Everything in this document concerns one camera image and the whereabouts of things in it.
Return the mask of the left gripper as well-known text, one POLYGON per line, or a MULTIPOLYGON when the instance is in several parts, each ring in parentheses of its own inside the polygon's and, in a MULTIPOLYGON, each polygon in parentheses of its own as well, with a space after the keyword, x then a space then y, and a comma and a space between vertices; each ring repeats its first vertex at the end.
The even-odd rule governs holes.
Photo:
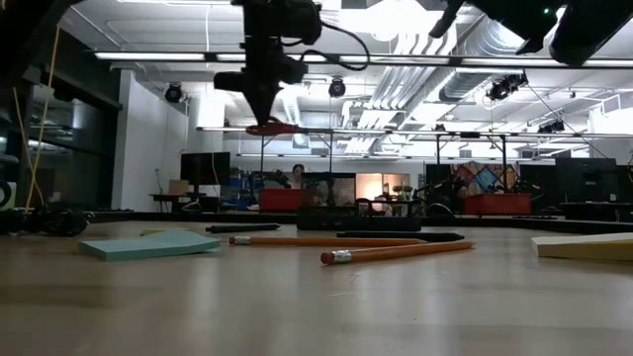
POLYGON ((300 83, 309 67, 286 55, 279 42, 246 42, 241 91, 259 127, 281 124, 271 115, 279 83, 300 83))

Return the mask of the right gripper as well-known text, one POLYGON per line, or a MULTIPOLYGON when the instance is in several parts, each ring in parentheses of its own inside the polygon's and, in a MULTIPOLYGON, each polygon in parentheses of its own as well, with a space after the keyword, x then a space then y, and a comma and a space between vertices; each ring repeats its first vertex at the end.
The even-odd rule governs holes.
MULTIPOLYGON (((428 35, 439 39, 453 25, 465 0, 447 0, 447 8, 428 35)), ((533 53, 543 48, 546 35, 558 23, 562 0, 467 0, 490 19, 523 39, 516 54, 533 53)))

